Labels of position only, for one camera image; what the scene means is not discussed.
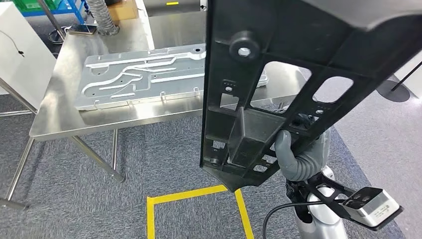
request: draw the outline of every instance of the robotic hand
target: robotic hand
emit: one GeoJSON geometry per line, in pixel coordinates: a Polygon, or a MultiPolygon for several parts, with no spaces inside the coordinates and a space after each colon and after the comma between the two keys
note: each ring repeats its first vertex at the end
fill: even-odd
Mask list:
{"type": "Polygon", "coordinates": [[[296,157],[290,149],[291,144],[290,132],[280,131],[274,146],[280,170],[287,180],[307,180],[321,172],[321,169],[327,165],[330,144],[329,129],[296,157]]]}

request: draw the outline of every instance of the metal tabletop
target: metal tabletop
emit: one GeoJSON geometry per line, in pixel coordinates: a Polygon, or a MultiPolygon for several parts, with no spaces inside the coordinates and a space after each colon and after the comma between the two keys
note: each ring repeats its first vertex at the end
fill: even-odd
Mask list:
{"type": "MultiPolygon", "coordinates": [[[[205,18],[203,12],[151,17],[155,47],[203,43],[205,18]]],[[[202,95],[87,112],[74,108],[83,63],[88,56],[148,49],[140,19],[123,20],[119,26],[120,32],[115,36],[67,35],[29,132],[31,137],[51,140],[202,114],[202,95]]],[[[298,81],[303,81],[303,77],[296,68],[273,67],[266,71],[270,81],[266,87],[257,89],[255,104],[278,103],[299,92],[298,81]]],[[[223,105],[234,103],[230,98],[222,100],[223,105]]]]}

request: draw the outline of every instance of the black plastic panel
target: black plastic panel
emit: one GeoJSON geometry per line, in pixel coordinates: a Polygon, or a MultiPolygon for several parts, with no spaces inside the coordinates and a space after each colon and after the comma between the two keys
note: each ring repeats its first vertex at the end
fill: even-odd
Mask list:
{"type": "Polygon", "coordinates": [[[299,153],[345,116],[422,48],[422,16],[395,18],[372,31],[345,22],[299,0],[210,0],[201,167],[229,190],[258,186],[279,168],[262,159],[280,129],[295,135],[299,153]],[[237,54],[241,47],[247,57],[237,54]],[[279,61],[309,69],[312,76],[282,114],[250,106],[261,72],[279,61]],[[312,99],[328,78],[353,85],[335,102],[312,99]],[[229,81],[233,90],[225,91],[229,81]],[[236,111],[219,107],[221,94],[239,97],[236,111]],[[297,125],[298,116],[318,117],[297,125]],[[226,143],[215,149],[212,140],[226,143]],[[254,171],[256,165],[267,170],[254,171]]]}

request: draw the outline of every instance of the cardboard box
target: cardboard box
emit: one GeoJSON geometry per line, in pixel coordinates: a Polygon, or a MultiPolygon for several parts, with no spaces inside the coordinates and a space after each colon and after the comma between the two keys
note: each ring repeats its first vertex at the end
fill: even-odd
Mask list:
{"type": "Polygon", "coordinates": [[[119,3],[108,6],[113,21],[138,18],[138,7],[135,0],[122,0],[119,3]]]}

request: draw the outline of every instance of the black pole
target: black pole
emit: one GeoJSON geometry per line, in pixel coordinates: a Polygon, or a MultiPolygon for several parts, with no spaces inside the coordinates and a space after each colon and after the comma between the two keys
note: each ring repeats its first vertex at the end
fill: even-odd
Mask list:
{"type": "Polygon", "coordinates": [[[411,74],[413,74],[413,72],[415,72],[418,68],[419,68],[419,66],[421,66],[422,65],[422,61],[415,67],[415,68],[413,68],[413,70],[412,71],[410,71],[400,82],[398,82],[397,83],[397,85],[395,86],[395,87],[393,87],[392,89],[391,89],[391,91],[395,91],[401,84],[403,84],[403,82],[411,75],[411,74]]]}

